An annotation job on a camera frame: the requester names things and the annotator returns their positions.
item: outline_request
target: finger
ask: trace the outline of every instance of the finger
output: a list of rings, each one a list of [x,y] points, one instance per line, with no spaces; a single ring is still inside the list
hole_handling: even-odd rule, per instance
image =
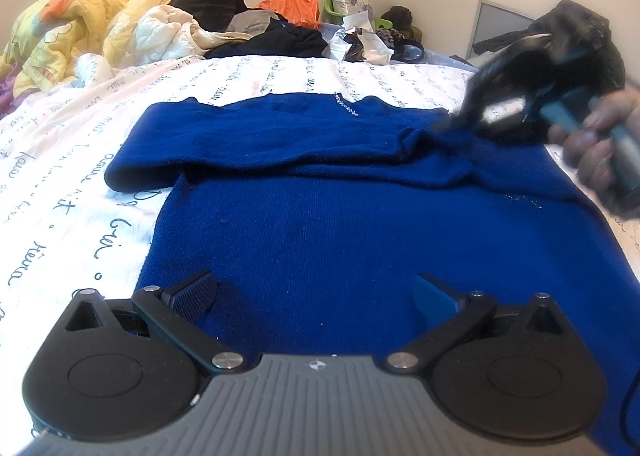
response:
[[[603,207],[605,207],[611,213],[618,213],[619,204],[616,199],[616,195],[613,190],[605,190],[602,192],[596,192],[598,199]]]
[[[594,188],[591,185],[591,178],[596,168],[613,152],[613,143],[610,139],[602,140],[591,147],[587,152],[582,155],[582,158],[578,162],[578,179],[589,188]]]
[[[640,142],[640,110],[634,110],[629,118],[625,121],[626,127],[629,129],[631,136],[633,136],[637,142]]]
[[[604,194],[613,186],[615,180],[616,176],[611,168],[611,155],[608,155],[593,170],[588,185],[596,194]]]
[[[584,156],[591,147],[596,145],[597,142],[598,136],[595,131],[591,129],[572,132],[564,141],[562,159],[567,165],[575,168],[578,166],[578,163],[580,163],[582,156]]]
[[[596,110],[584,119],[583,126],[596,131],[610,129],[625,121],[631,113],[640,108],[640,96],[631,90],[620,90],[604,96]]]
[[[567,136],[569,135],[559,125],[549,127],[549,131],[546,134],[549,143],[555,143],[556,145],[562,145]]]

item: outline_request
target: gray gripper base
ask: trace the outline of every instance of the gray gripper base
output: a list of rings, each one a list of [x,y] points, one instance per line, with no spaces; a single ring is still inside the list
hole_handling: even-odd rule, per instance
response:
[[[445,416],[417,378],[370,357],[263,356],[212,379],[176,422],[85,443],[44,433],[22,456],[605,456],[586,436],[545,447],[484,439]]]

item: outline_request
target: bed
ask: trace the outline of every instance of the bed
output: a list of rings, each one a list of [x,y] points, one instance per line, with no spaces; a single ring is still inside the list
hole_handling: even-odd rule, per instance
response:
[[[0,120],[0,454],[31,440],[22,376],[74,292],[95,287],[106,298],[126,298],[135,287],[170,189],[121,194],[103,176],[150,104],[193,96],[222,106],[267,93],[314,92],[454,110],[470,74],[437,64],[193,56],[29,96]],[[513,105],[493,108],[489,118],[508,110]],[[550,153],[560,161],[557,150]],[[638,224],[606,219],[638,276]]]

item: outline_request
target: clothes pile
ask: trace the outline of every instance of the clothes pile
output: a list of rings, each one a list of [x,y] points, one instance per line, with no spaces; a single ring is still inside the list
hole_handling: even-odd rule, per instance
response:
[[[189,55],[321,57],[326,47],[320,32],[244,0],[39,0],[20,14],[8,42],[0,118],[31,93],[81,84],[85,54],[107,71]]]

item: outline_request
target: cursive text print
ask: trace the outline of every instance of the cursive text print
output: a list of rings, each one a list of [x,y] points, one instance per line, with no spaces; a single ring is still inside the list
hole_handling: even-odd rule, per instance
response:
[[[65,216],[68,216],[69,215],[69,210],[71,210],[74,207],[75,207],[75,205],[70,200],[69,201],[58,200],[58,204],[55,207],[53,207],[52,210],[59,209],[59,208],[65,208],[66,209]]]
[[[9,178],[15,178],[16,175],[20,174],[20,169],[22,166],[27,163],[27,158],[31,158],[34,160],[35,158],[26,152],[19,152],[18,157],[15,159],[14,168],[9,171]]]
[[[133,194],[133,201],[127,201],[126,203],[118,203],[119,207],[136,207],[139,201],[150,200],[155,198],[158,194],[162,194],[162,191],[140,191]]]
[[[100,96],[96,96],[91,102],[89,102],[89,105],[87,105],[85,107],[85,109],[89,109],[91,106],[97,104],[98,102],[101,102],[102,99],[100,98]]]
[[[225,94],[226,91],[226,87],[225,86],[221,86],[219,87],[215,93],[213,93],[213,96],[210,98],[210,100],[219,100],[220,97]]]
[[[89,147],[89,144],[87,144],[87,145],[74,145],[73,147],[71,147],[70,150],[68,150],[62,156],[60,156],[58,161],[63,161],[63,160],[66,160],[67,158],[69,158],[69,156],[71,156],[76,151],[76,149],[78,147]]]
[[[97,124],[95,124],[95,127],[92,129],[91,132],[95,132],[95,134],[100,134],[102,131],[104,131],[104,126],[110,121],[111,121],[110,116],[102,118]]]
[[[49,172],[47,172],[46,174],[44,174],[44,176],[42,177],[42,179],[40,179],[40,181],[41,181],[41,182],[45,182],[45,181],[47,181],[47,180],[51,177],[51,175],[53,174],[54,169],[62,169],[62,166],[61,166],[61,165],[53,165],[53,166],[49,169]]]
[[[156,78],[156,80],[154,80],[151,84],[149,84],[150,86],[157,86],[158,84],[160,84],[161,82],[164,82],[166,79],[168,79],[169,77],[166,76],[165,74],[161,74],[160,76],[158,76],[158,78]]]
[[[27,205],[28,207],[31,207],[30,202],[28,202],[28,201],[21,201],[20,203],[18,203],[18,204],[14,207],[14,209],[13,209],[11,212],[9,212],[8,216],[6,217],[6,221],[5,221],[5,223],[6,223],[7,221],[11,220],[11,217],[12,217],[12,216],[15,216],[15,214],[18,214],[18,213],[19,213],[19,211],[20,211],[20,209],[21,209],[23,206],[25,206],[25,205]]]
[[[111,112],[115,112],[116,110],[126,107],[127,105],[131,105],[132,103],[133,100],[125,100],[124,102],[120,102],[119,104],[115,105],[113,109],[111,109]]]
[[[124,78],[116,78],[111,84],[109,84],[109,86],[107,86],[107,90],[117,92],[119,91],[118,88],[124,86],[126,83],[127,82]]]
[[[44,256],[44,254],[41,253],[40,250],[47,247],[39,245],[35,241],[33,242],[33,244],[34,244],[33,248],[30,248],[27,250],[27,253],[24,254],[24,259],[22,259],[20,266],[13,271],[13,273],[11,274],[11,277],[9,277],[9,280],[6,282],[9,286],[11,286],[12,280],[20,279],[20,277],[24,275],[24,271],[29,269],[31,262],[36,257],[36,254],[38,253],[40,254],[38,259]]]
[[[128,221],[125,221],[124,219],[120,219],[119,217],[117,219],[112,219],[111,223],[109,223],[109,226],[111,227],[113,232],[107,233],[102,237],[102,239],[100,240],[100,244],[102,246],[100,248],[98,248],[96,251],[94,251],[94,258],[95,259],[100,259],[98,257],[98,252],[99,251],[101,251],[102,249],[105,249],[105,248],[111,248],[111,246],[113,246],[113,239],[116,239],[118,237],[116,235],[116,232],[117,232],[118,227],[120,226],[121,223],[127,225],[128,227],[131,226],[131,223],[129,223]]]
[[[84,183],[85,181],[89,181],[91,179],[92,176],[95,176],[96,174],[98,174],[102,168],[107,165],[107,160],[113,160],[115,156],[113,154],[105,154],[104,158],[102,158],[93,169],[91,169],[91,173],[87,174],[84,179],[82,179],[81,183]]]

